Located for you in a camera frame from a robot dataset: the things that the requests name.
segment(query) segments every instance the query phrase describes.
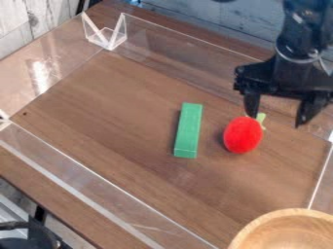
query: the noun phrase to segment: green block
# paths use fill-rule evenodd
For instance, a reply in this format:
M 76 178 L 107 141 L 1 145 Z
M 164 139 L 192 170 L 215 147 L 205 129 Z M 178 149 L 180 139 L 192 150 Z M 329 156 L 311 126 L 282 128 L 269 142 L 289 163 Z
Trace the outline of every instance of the green block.
M 203 106 L 183 103 L 172 154 L 175 157 L 194 159 L 198 154 Z

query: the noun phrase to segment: wooden table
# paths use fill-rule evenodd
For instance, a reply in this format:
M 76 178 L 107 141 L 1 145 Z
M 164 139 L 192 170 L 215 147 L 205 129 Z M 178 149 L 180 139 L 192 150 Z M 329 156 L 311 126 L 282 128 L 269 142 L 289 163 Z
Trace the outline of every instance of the wooden table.
M 118 1 L 103 2 L 91 9 L 89 15 L 104 26 L 119 12 L 155 21 L 241 53 L 258 58 L 267 56 L 267 52 L 250 45 Z M 15 53 L 8 61 L 27 50 L 28 47 Z M 230 63 L 239 62 L 231 55 L 226 54 L 225 58 Z M 231 88 L 230 92 L 211 94 L 163 71 L 102 51 L 12 120 L 176 223 L 226 248 L 237 232 L 261 214 L 306 206 L 329 143 L 309 132 L 293 129 L 290 106 L 281 108 L 278 101 L 269 99 L 263 101 L 265 110 L 273 118 L 266 120 L 259 148 L 243 156 L 227 153 L 219 138 L 230 120 L 243 115 L 241 97 Z M 226 71 L 221 79 L 229 84 L 226 88 L 231 86 L 231 77 L 231 71 Z M 229 94 L 237 101 L 227 100 Z M 178 112 L 184 101 L 205 105 L 195 160 L 171 155 Z M 332 122 L 329 110 L 314 121 L 324 124 L 321 130 L 329 124 L 322 120 Z M 0 153 L 1 176 L 94 245 L 147 248 L 16 157 L 3 149 Z

